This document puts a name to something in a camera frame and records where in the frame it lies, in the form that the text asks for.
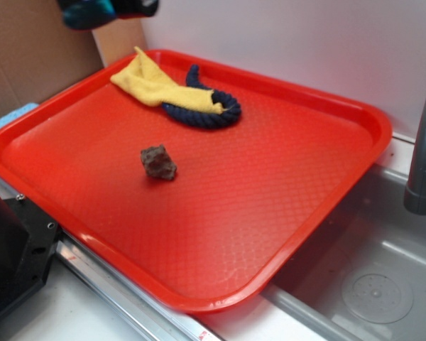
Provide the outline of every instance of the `sink drain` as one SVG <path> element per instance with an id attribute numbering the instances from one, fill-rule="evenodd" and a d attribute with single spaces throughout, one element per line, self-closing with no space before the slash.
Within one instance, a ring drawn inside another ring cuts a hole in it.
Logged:
<path id="1" fill-rule="evenodd" d="M 408 314 L 413 304 L 410 284 L 380 266 L 367 266 L 350 273 L 342 284 L 347 308 L 372 323 L 392 323 Z"/>

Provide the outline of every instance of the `small stone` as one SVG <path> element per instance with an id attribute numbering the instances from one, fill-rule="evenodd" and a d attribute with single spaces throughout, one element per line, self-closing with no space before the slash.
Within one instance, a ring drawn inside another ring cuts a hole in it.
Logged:
<path id="1" fill-rule="evenodd" d="M 175 178 L 177 165 L 173 163 L 164 145 L 143 149 L 141 151 L 141 161 L 148 176 L 164 180 L 173 180 Z"/>

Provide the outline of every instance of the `yellow cloth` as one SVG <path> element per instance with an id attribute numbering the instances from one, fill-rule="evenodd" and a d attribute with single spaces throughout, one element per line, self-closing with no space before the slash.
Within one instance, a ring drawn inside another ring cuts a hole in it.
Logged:
<path id="1" fill-rule="evenodd" d="M 179 86 L 140 48 L 138 55 L 123 70 L 111 76 L 111 82 L 149 107 L 173 104 L 205 114 L 221 114 L 221 103 L 213 103 L 213 90 Z"/>

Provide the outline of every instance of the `rope toy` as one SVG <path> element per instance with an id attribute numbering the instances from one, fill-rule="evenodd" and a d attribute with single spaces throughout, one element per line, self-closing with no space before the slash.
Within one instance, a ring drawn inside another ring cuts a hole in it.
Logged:
<path id="1" fill-rule="evenodd" d="M 210 90 L 199 81 L 199 65 L 192 65 L 186 76 L 186 85 L 197 89 Z M 205 114 L 193 110 L 177 107 L 172 104 L 162 103 L 162 108 L 176 121 L 189 126 L 203 129 L 220 129 L 237 122 L 241 116 L 241 107 L 231 94 L 213 89 L 213 103 L 221 103 L 224 111 L 222 114 Z"/>

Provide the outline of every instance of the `sink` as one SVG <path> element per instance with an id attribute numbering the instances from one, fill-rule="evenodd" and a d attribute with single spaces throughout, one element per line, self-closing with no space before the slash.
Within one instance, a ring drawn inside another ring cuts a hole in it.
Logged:
<path id="1" fill-rule="evenodd" d="M 264 295 L 328 340 L 426 340 L 426 216 L 405 210 L 406 181 L 373 166 Z"/>

